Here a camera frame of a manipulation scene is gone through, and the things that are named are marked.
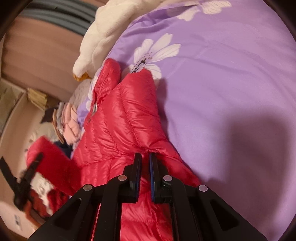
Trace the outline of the red puffer down jacket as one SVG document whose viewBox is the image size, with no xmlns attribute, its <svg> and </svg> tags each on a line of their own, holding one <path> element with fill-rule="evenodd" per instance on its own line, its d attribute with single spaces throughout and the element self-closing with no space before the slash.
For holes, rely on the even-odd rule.
<svg viewBox="0 0 296 241">
<path fill-rule="evenodd" d="M 91 111 L 84 122 L 84 134 L 72 158 L 44 137 L 29 148 L 26 162 L 38 153 L 43 160 L 37 171 L 52 185 L 49 206 L 57 211 L 85 184 L 100 186 L 120 175 L 142 155 L 139 200 L 124 204 L 121 240 L 172 240 L 171 214 L 167 204 L 155 204 L 151 197 L 149 153 L 166 166 L 170 175 L 189 186 L 200 180 L 183 162 L 161 126 L 156 86 L 150 71 L 121 77 L 118 62 L 107 59 L 93 89 Z"/>
</svg>

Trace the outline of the tan wooden clothes hanger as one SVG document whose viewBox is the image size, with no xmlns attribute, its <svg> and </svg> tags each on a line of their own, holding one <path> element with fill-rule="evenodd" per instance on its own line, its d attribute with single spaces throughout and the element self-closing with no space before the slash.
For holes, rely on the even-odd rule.
<svg viewBox="0 0 296 241">
<path fill-rule="evenodd" d="M 54 131 L 55 131 L 55 134 L 57 135 L 59 141 L 60 141 L 62 144 L 65 144 L 64 138 L 63 138 L 62 134 L 59 132 L 58 127 L 57 127 L 56 113 L 57 113 L 57 110 L 54 109 L 54 111 L 53 111 L 53 115 L 52 115 L 52 125 L 53 125 Z"/>
</svg>

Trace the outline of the red white patterned garment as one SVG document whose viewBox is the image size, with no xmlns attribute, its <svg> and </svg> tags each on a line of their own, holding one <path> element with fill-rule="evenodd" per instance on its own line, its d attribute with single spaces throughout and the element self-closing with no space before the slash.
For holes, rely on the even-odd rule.
<svg viewBox="0 0 296 241">
<path fill-rule="evenodd" d="M 54 214 L 70 198 L 69 195 L 58 190 L 49 180 L 37 173 L 31 181 L 31 189 L 41 199 L 46 207 L 48 216 Z"/>
</svg>

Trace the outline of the dark navy garment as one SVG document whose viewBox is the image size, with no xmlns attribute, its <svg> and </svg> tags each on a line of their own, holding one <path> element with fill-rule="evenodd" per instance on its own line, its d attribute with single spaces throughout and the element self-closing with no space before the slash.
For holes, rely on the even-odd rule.
<svg viewBox="0 0 296 241">
<path fill-rule="evenodd" d="M 73 151 L 73 147 L 67 143 L 61 143 L 60 141 L 54 142 L 54 144 L 70 159 Z"/>
</svg>

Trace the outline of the cardboard storage box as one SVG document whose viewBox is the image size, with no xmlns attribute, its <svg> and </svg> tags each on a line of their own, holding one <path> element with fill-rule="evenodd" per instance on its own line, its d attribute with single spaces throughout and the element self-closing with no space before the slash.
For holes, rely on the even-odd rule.
<svg viewBox="0 0 296 241">
<path fill-rule="evenodd" d="M 2 79 L 1 87 L 8 86 L 19 99 L 1 136 L 1 156 L 8 163 L 12 174 L 19 178 L 26 168 L 25 149 L 34 129 L 39 126 L 43 112 L 27 99 L 26 90 Z M 1 218 L 9 230 L 21 237 L 29 238 L 35 230 L 25 218 L 24 213 L 14 206 L 13 197 L 12 190 L 1 175 Z"/>
</svg>

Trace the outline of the pink folded garment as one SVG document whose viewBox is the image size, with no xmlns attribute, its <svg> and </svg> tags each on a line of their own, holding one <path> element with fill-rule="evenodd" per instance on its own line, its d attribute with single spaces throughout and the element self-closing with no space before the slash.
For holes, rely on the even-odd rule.
<svg viewBox="0 0 296 241">
<path fill-rule="evenodd" d="M 73 145 L 80 140 L 81 128 L 78 123 L 77 109 L 67 102 L 62 111 L 63 137 L 68 145 Z"/>
</svg>

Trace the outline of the purple floral bed quilt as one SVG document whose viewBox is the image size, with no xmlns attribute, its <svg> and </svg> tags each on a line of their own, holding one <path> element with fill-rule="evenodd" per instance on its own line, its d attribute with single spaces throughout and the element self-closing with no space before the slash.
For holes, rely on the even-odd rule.
<svg viewBox="0 0 296 241">
<path fill-rule="evenodd" d="M 295 27 L 283 8 L 163 1 L 106 56 L 152 73 L 182 159 L 268 240 L 295 218 Z"/>
</svg>

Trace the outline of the grey teal curtain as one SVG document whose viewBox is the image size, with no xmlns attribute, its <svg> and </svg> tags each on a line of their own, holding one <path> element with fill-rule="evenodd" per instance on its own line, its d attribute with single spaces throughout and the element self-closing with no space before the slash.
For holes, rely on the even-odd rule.
<svg viewBox="0 0 296 241">
<path fill-rule="evenodd" d="M 44 21 L 84 36 L 94 22 L 98 7 L 84 1 L 35 0 L 21 16 Z"/>
</svg>

